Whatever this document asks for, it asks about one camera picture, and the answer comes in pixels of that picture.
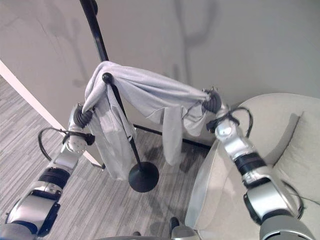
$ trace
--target chair cushion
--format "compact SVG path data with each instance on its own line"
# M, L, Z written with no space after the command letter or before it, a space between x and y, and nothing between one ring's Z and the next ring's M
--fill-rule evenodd
M301 221L308 227L315 239L320 239L319 216L320 206L310 200L303 200L304 212Z
M274 165L286 149L304 111L320 113L320 99L290 93L271 93L253 97L241 104L253 115L249 139L267 164ZM245 134L248 116L244 111L234 114Z
M309 112L302 114L288 147L273 169L301 196L320 202L320 117Z

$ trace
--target silver robot arm segment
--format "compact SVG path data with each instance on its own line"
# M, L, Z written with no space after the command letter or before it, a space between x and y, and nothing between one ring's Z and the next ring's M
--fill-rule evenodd
M216 102L217 91L211 89L211 92L214 96L211 101ZM214 128L208 130L214 132L242 175L242 182L247 188L243 199L251 218L261 225L260 239L315 239L298 220L298 207L283 182L243 135L238 120L228 115L230 108L221 99L218 104L211 105L214 109L208 108L208 104L204 108L216 113L216 119L220 121L215 120Z
M63 188L87 147L83 128L91 116L89 114L84 120L82 115L79 118L80 112L81 106L75 105L68 124L69 131L80 135L68 136L58 156L50 161L39 179L14 205L6 224L1 226L1 240L32 240L50 232L60 208L58 201Z

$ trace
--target striped carpet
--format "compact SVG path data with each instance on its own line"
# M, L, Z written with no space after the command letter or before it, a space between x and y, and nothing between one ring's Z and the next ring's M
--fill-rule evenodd
M37 135L49 124L1 77L0 113L0 220L4 223L6 213L48 164ZM61 141L56 132L43 137L51 156L59 152ZM98 239L134 231L168 237L170 218L184 221L195 177L208 150L183 143L183 162L170 166L163 157L161 136L138 130L136 145L141 160L158 167L155 189L135 192L127 182L113 180L106 170L82 157L63 190L57 220L44 239Z

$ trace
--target gray cloth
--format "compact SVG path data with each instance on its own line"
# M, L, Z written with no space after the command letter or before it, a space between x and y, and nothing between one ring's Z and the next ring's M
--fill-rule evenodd
M183 127L199 136L205 123L203 101L209 95L189 85L143 69L104 61L98 65L85 89L82 111L95 107L89 129L96 136L99 153L117 179L127 179L134 158L128 142L134 129L127 121L104 73L113 75L113 84L121 95L147 119L162 125L162 144L170 165L181 162Z

